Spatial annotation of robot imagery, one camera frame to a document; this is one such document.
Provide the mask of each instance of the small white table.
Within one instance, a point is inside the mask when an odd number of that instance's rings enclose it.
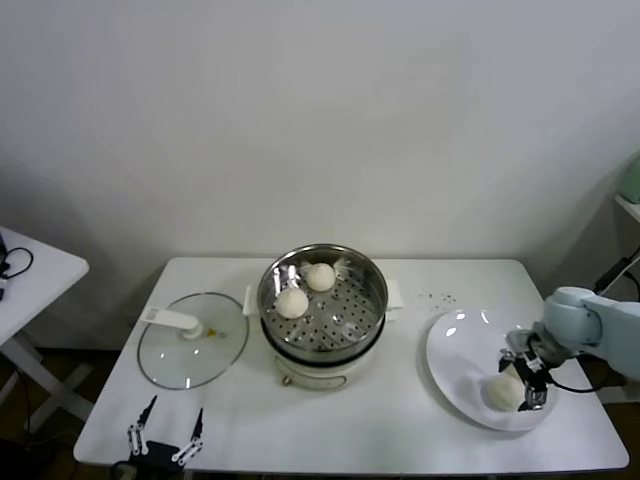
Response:
[[[194,292],[218,291],[238,301],[267,259],[178,258],[160,277],[149,305],[166,307]],[[147,440],[185,444],[204,407],[204,448],[193,470],[381,475],[482,475],[615,469],[626,449],[593,394],[560,392],[550,416],[528,433],[486,429],[459,414],[426,373],[425,332],[443,311],[484,308],[528,326],[542,301],[515,261],[378,260],[404,300],[375,347],[373,371],[340,391],[283,387],[273,351],[252,325],[245,351],[221,377],[188,391],[160,389],[140,373],[135,326],[74,448],[80,462],[109,465],[128,458],[127,427],[154,395]],[[588,381],[576,361],[559,381]]]
[[[81,420],[86,420],[93,404],[72,390],[91,372],[82,364],[60,382],[40,361],[42,356],[29,341],[20,336],[20,330],[54,300],[76,283],[89,270],[85,260],[50,247],[44,243],[0,227],[7,249],[24,247],[34,256],[33,265],[22,275],[9,280],[4,298],[0,301],[0,352],[29,375],[51,396],[34,412],[30,419],[31,431],[36,431],[57,407],[62,407]],[[22,252],[9,258],[9,273],[26,265],[28,257]],[[13,374],[0,390],[0,403],[4,401],[17,381]]]

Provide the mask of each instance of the white plate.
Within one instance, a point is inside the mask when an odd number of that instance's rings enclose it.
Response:
[[[483,384],[498,374],[500,349],[513,326],[485,310],[458,310],[440,317],[427,339],[427,362],[436,384],[466,416],[496,430],[531,430],[551,413],[555,387],[549,387],[542,410],[503,412],[489,405]]]

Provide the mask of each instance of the white wall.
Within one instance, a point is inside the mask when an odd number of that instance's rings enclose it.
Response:
[[[640,147],[639,24],[636,0],[2,2],[0,222],[92,267],[32,334],[120,345],[184,254],[543,278]]]

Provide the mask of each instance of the steamed bun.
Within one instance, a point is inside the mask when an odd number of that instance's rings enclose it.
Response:
[[[285,288],[276,298],[276,311],[284,318],[300,318],[308,308],[307,295],[299,288]]]
[[[493,406],[505,412],[517,412],[525,400],[524,383],[512,365],[489,379],[486,392]]]
[[[316,263],[307,270],[305,280],[311,290],[326,292],[336,283],[336,272],[331,265]]]

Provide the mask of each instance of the cable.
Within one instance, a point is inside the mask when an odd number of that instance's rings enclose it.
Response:
[[[634,283],[636,286],[636,292],[638,293],[638,302],[640,302],[640,283],[638,282],[638,279],[634,277],[631,272],[624,272],[622,275]]]
[[[527,347],[529,348],[529,350],[531,352],[533,352],[535,354],[535,350],[533,349],[533,345],[532,345],[532,341],[533,341],[534,335],[529,336],[529,338],[527,338]],[[567,392],[571,392],[571,393],[593,393],[593,392],[597,392],[598,390],[602,390],[602,388],[604,388],[604,386],[607,384],[607,381],[609,380],[609,376],[611,375],[611,368],[609,368],[607,370],[607,374],[604,376],[604,378],[602,379],[602,381],[595,387],[591,387],[591,388],[585,388],[585,389],[580,389],[580,388],[573,388],[573,387],[567,387],[566,385],[563,385],[561,383],[556,382],[556,380],[551,376],[551,372],[549,370],[547,370],[547,376],[548,381],[552,384],[555,385],[556,387],[562,389],[562,390],[566,390]]]
[[[602,390],[604,388],[604,386],[607,384],[607,380],[609,380],[609,375],[610,374],[611,374],[611,369],[609,369],[607,371],[607,374],[604,376],[602,381],[597,386],[591,387],[591,388],[585,388],[585,389],[572,388],[572,387],[567,387],[566,385],[562,385],[561,383],[556,382],[554,380],[554,378],[551,376],[551,374],[549,374],[549,378],[551,379],[551,383],[553,385],[555,385],[558,388],[561,388],[562,390],[566,390],[567,392],[571,392],[571,393],[593,393],[593,392],[597,392],[598,390]]]
[[[31,397],[29,397],[29,387],[27,386],[27,380],[24,374],[17,368],[15,371],[20,378],[22,388],[24,388],[24,396],[27,404],[27,428],[24,432],[24,447],[27,448],[29,446],[29,436],[31,435]]]
[[[33,265],[33,253],[31,252],[31,250],[29,250],[28,248],[24,248],[24,247],[15,247],[12,248],[11,250],[7,251],[6,255],[4,256],[4,260],[2,261],[2,264],[6,264],[7,259],[9,258],[9,256],[12,253],[15,252],[25,252],[28,256],[29,256],[29,263],[27,263],[27,266],[24,267],[22,270],[19,270],[15,273],[12,273],[11,275],[4,275],[4,279],[5,280],[10,280],[14,277],[17,277],[18,275],[22,275],[24,272],[26,272],[27,270],[29,270],[31,268],[31,265]]]

